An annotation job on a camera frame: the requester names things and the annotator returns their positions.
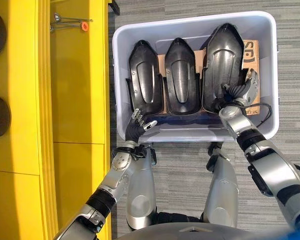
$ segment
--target white plastic bin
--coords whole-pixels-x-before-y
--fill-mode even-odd
[[[277,32],[275,19],[264,11],[246,11],[199,16],[166,21],[125,25],[118,28],[112,39],[117,130],[125,138],[132,114],[126,78],[130,77],[129,56],[138,40],[146,40],[158,54],[166,54],[173,39],[181,37],[192,50],[199,50],[213,30],[224,23],[236,25],[242,39],[259,41],[260,101],[272,106],[272,116],[259,127],[267,139],[279,128]],[[251,116],[258,124],[267,114]],[[154,127],[140,138],[141,142],[232,141],[228,131],[208,125],[170,125]]]

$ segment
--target orange cap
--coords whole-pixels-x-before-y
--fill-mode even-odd
[[[81,29],[85,32],[89,30],[89,25],[86,21],[81,22]]]

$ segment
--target yellow shelf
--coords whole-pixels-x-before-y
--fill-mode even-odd
[[[50,33],[53,12],[93,22]],[[0,16],[0,97],[11,111],[0,240],[50,240],[109,169],[108,1],[2,0]],[[111,239],[110,223],[99,239]]]

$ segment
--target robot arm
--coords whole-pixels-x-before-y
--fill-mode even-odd
[[[112,208],[129,186],[136,170],[136,150],[139,137],[154,127],[157,121],[144,124],[141,111],[136,109],[126,130],[126,141],[112,160],[111,169],[96,191],[79,212],[54,237],[54,240],[96,240]]]
[[[256,126],[242,113],[239,106],[249,106],[258,91],[258,76],[252,72],[246,84],[224,86],[235,97],[235,104],[225,106],[219,116],[230,135],[239,144],[250,166],[252,179],[266,196],[275,197],[286,221],[300,227],[300,178],[277,147],[266,140]]]

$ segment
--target cardboard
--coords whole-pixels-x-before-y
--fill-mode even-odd
[[[259,43],[258,40],[243,40],[244,43],[244,53],[243,53],[243,68],[244,69],[254,69],[258,73],[259,82]],[[206,56],[206,49],[194,51],[195,55],[195,71],[200,74],[200,79],[202,79],[202,70],[204,67],[204,58]],[[159,72],[165,77],[165,54],[158,55],[159,62]],[[257,104],[260,102],[260,85],[258,89],[258,94],[252,104]],[[166,103],[164,103],[164,110],[161,114],[166,114]],[[260,107],[254,106],[246,109],[247,115],[258,115],[260,113]]]

